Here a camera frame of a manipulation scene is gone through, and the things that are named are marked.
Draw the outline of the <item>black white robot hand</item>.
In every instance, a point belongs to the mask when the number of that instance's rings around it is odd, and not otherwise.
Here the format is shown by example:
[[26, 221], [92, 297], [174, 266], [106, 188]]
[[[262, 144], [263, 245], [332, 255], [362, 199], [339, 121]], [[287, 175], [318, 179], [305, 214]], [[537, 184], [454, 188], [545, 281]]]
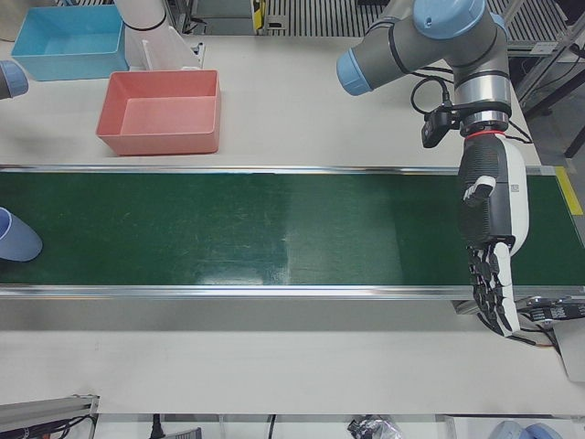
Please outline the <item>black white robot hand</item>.
[[501, 132], [469, 135], [463, 143], [458, 190], [459, 230], [479, 317], [497, 335], [517, 338], [511, 259], [529, 231], [523, 156]]

